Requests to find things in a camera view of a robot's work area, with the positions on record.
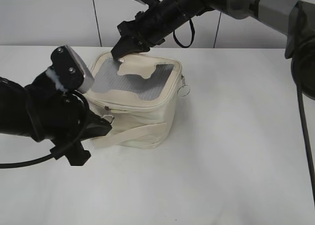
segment table surface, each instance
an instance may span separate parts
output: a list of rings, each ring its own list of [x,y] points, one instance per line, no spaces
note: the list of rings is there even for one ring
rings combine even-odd
[[[0,74],[21,85],[55,47],[0,46]],[[75,47],[87,63],[109,48]],[[94,150],[0,170],[4,225],[310,225],[311,184],[290,61],[284,50],[153,49],[183,64],[191,87],[158,148]],[[312,145],[315,102],[305,99]],[[0,162],[32,160],[52,144],[0,135]]]

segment bag handle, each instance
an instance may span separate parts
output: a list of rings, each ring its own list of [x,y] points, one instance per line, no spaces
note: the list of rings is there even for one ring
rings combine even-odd
[[[162,133],[166,131],[166,123],[145,125],[142,127],[132,128],[115,135],[103,136],[92,139],[95,148],[105,148],[112,145],[118,145],[127,140],[134,140],[145,135]]]

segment bag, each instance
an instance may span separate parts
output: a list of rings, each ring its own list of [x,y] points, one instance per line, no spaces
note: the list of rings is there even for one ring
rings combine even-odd
[[[141,149],[158,146],[169,134],[178,84],[178,61],[130,54],[118,61],[110,52],[90,67],[95,83],[85,97],[90,109],[112,122],[107,136],[93,139],[96,148],[122,145]]]

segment zipper pull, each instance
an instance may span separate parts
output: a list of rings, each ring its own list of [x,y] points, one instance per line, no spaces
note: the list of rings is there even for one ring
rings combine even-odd
[[[185,76],[182,75],[182,86],[178,89],[177,95],[179,97],[186,97],[190,94],[190,87],[186,84]]]
[[[115,117],[112,114],[112,111],[110,110],[110,108],[108,106],[105,106],[104,109],[105,109],[105,114],[103,115],[102,119],[105,119],[110,124],[112,124],[114,122],[114,120],[115,120]]]

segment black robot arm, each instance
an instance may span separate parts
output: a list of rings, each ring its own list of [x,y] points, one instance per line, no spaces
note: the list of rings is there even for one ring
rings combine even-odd
[[[81,141],[105,136],[111,125],[94,114],[85,93],[94,79],[69,47],[57,48],[52,65],[25,87],[0,77],[0,133],[51,140],[50,158],[66,156],[70,165],[82,166],[91,156]],[[0,168],[31,163],[0,164]]]
[[[301,57],[303,92],[315,98],[315,5],[300,0],[149,0],[149,9],[139,12],[133,21],[118,25],[121,39],[112,49],[114,59],[130,53],[148,52],[150,47],[162,44],[164,38],[194,16],[219,10],[235,19],[249,16],[287,36],[285,57],[294,58],[294,49]],[[296,36],[298,11],[303,24]],[[294,59],[292,74],[295,78]]]

